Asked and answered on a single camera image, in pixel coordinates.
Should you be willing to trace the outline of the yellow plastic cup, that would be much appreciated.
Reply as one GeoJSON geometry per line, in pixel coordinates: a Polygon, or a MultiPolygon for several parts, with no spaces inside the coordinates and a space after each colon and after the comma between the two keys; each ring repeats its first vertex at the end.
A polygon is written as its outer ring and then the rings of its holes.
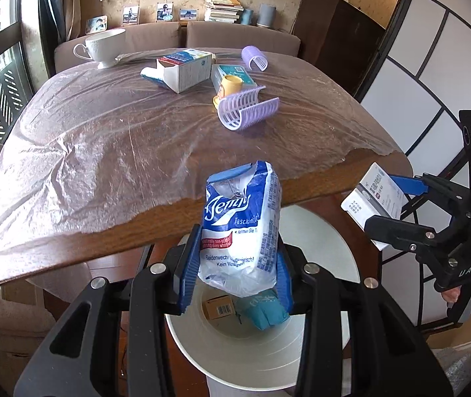
{"type": "Polygon", "coordinates": [[[225,75],[220,83],[217,94],[213,97],[215,108],[218,109],[221,99],[240,92],[242,88],[243,80],[240,77],[232,74],[225,75]]]}

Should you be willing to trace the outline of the white ceramic teacup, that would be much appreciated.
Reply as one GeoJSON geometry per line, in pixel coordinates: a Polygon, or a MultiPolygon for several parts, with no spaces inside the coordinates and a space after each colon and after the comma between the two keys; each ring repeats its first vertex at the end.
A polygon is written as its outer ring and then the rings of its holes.
{"type": "Polygon", "coordinates": [[[72,52],[77,58],[96,62],[98,69],[113,67],[125,48],[126,32],[119,28],[96,33],[76,44],[72,52]]]}

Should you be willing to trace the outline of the teal dental floss box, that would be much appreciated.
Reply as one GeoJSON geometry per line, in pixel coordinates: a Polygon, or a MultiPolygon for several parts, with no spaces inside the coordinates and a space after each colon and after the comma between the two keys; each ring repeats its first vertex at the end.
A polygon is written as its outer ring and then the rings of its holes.
{"type": "Polygon", "coordinates": [[[243,66],[213,64],[211,67],[210,78],[215,91],[219,91],[221,82],[227,75],[240,78],[243,83],[243,90],[250,90],[258,87],[257,83],[253,81],[253,78],[249,75],[249,73],[247,73],[243,66]]]}

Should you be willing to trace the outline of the teal cup on shelf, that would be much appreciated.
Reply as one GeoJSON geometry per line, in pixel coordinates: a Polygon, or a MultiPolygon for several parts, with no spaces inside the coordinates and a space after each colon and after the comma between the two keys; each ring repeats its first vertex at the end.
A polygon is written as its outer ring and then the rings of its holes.
{"type": "Polygon", "coordinates": [[[244,8],[240,16],[240,24],[251,25],[252,21],[253,21],[253,10],[249,8],[244,8]]]}

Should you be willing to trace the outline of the purple comb hair roller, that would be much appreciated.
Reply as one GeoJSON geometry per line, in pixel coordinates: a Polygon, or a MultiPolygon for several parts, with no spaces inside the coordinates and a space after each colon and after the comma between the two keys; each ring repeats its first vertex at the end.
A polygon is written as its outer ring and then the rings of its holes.
{"type": "Polygon", "coordinates": [[[274,116],[280,105],[279,97],[266,101],[259,100],[259,93],[265,90],[260,86],[228,95],[219,101],[217,117],[224,128],[236,132],[256,125],[274,116]]]}

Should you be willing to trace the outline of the white medicine tablet box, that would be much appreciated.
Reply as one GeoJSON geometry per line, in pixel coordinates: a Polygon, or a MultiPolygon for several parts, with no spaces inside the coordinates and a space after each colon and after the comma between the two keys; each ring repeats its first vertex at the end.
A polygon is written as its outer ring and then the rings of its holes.
{"type": "Polygon", "coordinates": [[[340,207],[361,230],[365,230],[366,221],[373,216],[399,220],[405,202],[405,193],[374,162],[340,207]]]}

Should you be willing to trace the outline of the stack of books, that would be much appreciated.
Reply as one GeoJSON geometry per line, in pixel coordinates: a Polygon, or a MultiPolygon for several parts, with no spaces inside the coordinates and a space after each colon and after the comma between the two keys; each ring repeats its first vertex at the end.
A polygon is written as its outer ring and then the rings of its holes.
{"type": "Polygon", "coordinates": [[[205,22],[237,23],[242,14],[239,0],[205,0],[205,22]]]}

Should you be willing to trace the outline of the dark wooden cabinet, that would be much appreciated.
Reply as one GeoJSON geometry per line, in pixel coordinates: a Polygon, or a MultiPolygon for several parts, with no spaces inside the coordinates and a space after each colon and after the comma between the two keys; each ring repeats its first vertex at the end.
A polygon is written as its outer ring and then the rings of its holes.
{"type": "Polygon", "coordinates": [[[344,0],[301,0],[292,34],[298,56],[353,95],[361,84],[385,29],[344,0]]]}

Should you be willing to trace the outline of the brown sofa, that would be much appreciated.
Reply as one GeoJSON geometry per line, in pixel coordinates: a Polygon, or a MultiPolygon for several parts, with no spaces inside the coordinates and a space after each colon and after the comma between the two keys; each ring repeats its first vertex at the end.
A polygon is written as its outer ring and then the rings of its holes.
{"type": "Polygon", "coordinates": [[[257,26],[192,21],[144,23],[125,29],[122,54],[169,48],[204,48],[220,58],[239,58],[242,49],[254,46],[266,53],[296,57],[301,40],[295,35],[257,26]]]}

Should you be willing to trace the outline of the white trash bin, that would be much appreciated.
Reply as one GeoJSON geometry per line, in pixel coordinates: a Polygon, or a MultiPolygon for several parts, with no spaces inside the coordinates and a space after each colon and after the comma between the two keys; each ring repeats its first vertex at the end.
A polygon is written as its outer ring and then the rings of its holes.
{"type": "MultiPolygon", "coordinates": [[[[315,213],[296,205],[282,209],[280,235],[301,248],[308,262],[343,281],[360,281],[346,241],[315,213]]],[[[212,396],[287,395],[298,375],[304,317],[291,316],[264,331],[244,316],[206,319],[204,302],[222,294],[197,282],[185,313],[165,317],[176,346],[205,375],[212,396]]]]}

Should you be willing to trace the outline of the blue tissue pack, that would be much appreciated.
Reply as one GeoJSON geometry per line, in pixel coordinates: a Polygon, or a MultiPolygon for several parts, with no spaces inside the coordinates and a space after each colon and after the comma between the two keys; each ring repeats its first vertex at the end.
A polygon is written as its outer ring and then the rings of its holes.
{"type": "Polygon", "coordinates": [[[207,179],[199,278],[244,298],[277,282],[282,188],[271,164],[258,160],[207,179]]]}

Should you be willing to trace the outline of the photo frame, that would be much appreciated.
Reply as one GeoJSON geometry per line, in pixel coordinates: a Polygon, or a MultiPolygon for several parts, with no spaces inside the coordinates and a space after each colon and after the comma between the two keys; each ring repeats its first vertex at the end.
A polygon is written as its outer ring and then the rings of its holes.
{"type": "Polygon", "coordinates": [[[140,7],[139,5],[124,6],[122,10],[123,26],[137,25],[139,22],[140,7]]]}
{"type": "Polygon", "coordinates": [[[198,19],[198,10],[192,8],[181,8],[179,11],[181,22],[194,21],[198,19]]]}
{"type": "Polygon", "coordinates": [[[173,2],[163,2],[156,5],[156,20],[158,22],[173,20],[173,2]]]}
{"type": "Polygon", "coordinates": [[[108,29],[108,17],[106,15],[96,16],[90,18],[85,24],[85,34],[94,34],[97,32],[103,32],[108,29]]]}

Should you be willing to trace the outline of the white blue naproxen box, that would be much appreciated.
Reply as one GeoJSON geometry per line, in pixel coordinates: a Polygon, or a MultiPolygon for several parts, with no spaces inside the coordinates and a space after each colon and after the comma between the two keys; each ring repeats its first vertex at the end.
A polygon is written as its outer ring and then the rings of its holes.
{"type": "Polygon", "coordinates": [[[143,68],[140,75],[181,93],[210,78],[213,58],[211,52],[186,48],[157,58],[156,66],[143,68]]]}

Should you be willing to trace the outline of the teal wrapper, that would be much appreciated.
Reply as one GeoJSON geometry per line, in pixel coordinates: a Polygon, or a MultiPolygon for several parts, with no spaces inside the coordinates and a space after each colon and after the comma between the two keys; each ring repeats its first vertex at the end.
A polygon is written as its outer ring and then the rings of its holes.
{"type": "Polygon", "coordinates": [[[235,309],[260,331],[281,325],[289,318],[287,310],[279,302],[274,289],[266,289],[250,297],[238,298],[235,301],[235,309]]]}

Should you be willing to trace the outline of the grey cylinder speaker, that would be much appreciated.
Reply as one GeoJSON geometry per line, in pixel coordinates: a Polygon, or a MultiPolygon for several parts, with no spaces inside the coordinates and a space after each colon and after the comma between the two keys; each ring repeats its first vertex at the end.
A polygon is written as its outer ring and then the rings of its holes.
{"type": "Polygon", "coordinates": [[[261,4],[256,25],[262,28],[271,29],[274,24],[275,16],[276,7],[274,5],[261,4]]]}

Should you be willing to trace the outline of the leftmost photo frame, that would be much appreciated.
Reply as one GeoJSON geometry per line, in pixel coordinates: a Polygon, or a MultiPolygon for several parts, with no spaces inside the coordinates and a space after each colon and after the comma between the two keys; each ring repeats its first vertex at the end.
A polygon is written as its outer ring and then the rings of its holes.
{"type": "Polygon", "coordinates": [[[90,18],[85,24],[85,34],[94,34],[97,32],[103,32],[108,29],[108,17],[106,15],[96,16],[90,18]]]}

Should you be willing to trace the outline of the small brown cardboard box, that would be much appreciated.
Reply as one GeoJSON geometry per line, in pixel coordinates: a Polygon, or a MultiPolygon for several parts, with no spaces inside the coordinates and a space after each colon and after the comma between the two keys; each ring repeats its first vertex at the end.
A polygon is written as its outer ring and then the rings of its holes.
{"type": "Polygon", "coordinates": [[[202,307],[204,315],[209,321],[225,318],[234,314],[234,303],[228,295],[207,299],[203,302],[202,307]]]}

